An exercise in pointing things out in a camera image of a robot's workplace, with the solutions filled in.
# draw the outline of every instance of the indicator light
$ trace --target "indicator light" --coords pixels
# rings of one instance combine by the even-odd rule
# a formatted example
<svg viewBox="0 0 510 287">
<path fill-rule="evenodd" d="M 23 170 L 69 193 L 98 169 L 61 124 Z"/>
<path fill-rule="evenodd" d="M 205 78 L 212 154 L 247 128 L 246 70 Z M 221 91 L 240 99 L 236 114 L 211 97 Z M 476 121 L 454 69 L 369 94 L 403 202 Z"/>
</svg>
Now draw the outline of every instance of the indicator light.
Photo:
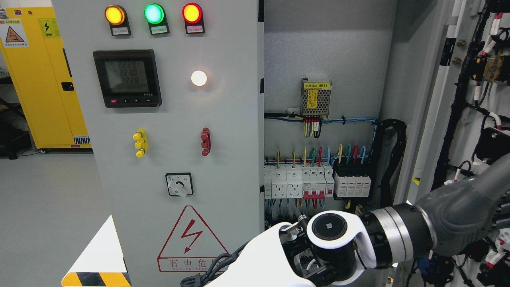
<svg viewBox="0 0 510 287">
<path fill-rule="evenodd" d="M 187 3 L 183 7 L 183 17 L 186 22 L 195 24 L 202 19 L 202 8 L 197 3 Z"/>
<path fill-rule="evenodd" d="M 145 6 L 145 19 L 151 24 L 159 24 L 165 18 L 165 11 L 158 4 L 149 4 Z"/>
<path fill-rule="evenodd" d="M 124 9 L 118 5 L 110 5 L 106 7 L 105 17 L 112 25 L 120 25 L 124 23 L 126 19 Z"/>
<path fill-rule="evenodd" d="M 202 72 L 200 70 L 194 71 L 191 74 L 191 82 L 195 86 L 202 87 L 207 82 L 207 75 L 206 75 L 206 73 L 204 73 L 204 72 Z"/>
</svg>

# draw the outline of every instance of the white indicator light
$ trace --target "white indicator light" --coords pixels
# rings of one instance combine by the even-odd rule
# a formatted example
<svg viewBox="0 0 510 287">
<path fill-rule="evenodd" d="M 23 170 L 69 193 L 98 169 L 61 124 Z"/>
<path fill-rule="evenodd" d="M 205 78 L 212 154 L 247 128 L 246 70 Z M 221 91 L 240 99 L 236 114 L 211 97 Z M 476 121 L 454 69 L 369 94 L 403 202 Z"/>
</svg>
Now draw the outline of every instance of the white indicator light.
<svg viewBox="0 0 510 287">
<path fill-rule="evenodd" d="M 195 85 L 195 86 L 199 86 L 199 87 L 202 87 L 203 85 L 206 84 L 207 82 L 207 75 L 206 73 L 198 70 L 198 71 L 194 71 L 192 74 L 191 74 L 191 82 Z"/>
</svg>

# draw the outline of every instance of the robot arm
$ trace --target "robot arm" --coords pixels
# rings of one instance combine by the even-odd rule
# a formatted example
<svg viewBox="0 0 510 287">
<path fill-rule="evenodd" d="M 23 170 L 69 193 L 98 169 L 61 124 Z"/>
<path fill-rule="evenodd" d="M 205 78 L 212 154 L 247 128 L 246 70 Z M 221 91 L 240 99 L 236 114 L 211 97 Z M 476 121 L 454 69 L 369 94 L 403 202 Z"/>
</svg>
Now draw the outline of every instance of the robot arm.
<svg viewBox="0 0 510 287">
<path fill-rule="evenodd" d="M 479 176 L 442 186 L 413 206 L 398 204 L 361 217 L 324 211 L 311 219 L 300 216 L 295 224 L 278 224 L 249 242 L 208 286 L 346 285 L 366 268 L 384 269 L 431 249 L 453 256 L 490 231 L 507 227 L 493 217 L 498 203 L 509 200 L 509 166 L 510 154 Z M 314 256 L 314 270 L 304 271 L 299 262 L 306 249 Z M 261 268 L 264 272 L 257 274 Z"/>
</svg>

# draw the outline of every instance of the screw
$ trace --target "screw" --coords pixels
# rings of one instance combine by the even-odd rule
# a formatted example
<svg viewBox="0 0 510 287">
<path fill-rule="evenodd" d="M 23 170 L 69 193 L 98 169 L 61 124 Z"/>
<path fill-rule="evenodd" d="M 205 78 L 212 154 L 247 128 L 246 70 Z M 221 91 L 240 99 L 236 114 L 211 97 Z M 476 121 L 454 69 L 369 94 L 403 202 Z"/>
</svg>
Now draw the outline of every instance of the screw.
<svg viewBox="0 0 510 287">
<path fill-rule="evenodd" d="M 451 62 L 455 65 L 459 65 L 462 63 L 462 60 L 459 57 L 455 57 L 453 60 L 451 60 Z"/>
</svg>

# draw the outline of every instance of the gray floor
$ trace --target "gray floor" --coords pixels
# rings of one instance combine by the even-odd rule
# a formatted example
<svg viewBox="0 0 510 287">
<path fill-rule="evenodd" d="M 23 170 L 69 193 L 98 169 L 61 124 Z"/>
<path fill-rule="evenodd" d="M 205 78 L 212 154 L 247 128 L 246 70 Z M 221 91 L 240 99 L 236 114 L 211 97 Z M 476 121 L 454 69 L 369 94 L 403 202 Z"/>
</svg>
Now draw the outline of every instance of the gray floor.
<svg viewBox="0 0 510 287">
<path fill-rule="evenodd" d="M 109 214 L 94 155 L 0 159 L 0 286 L 60 286 Z"/>
</svg>

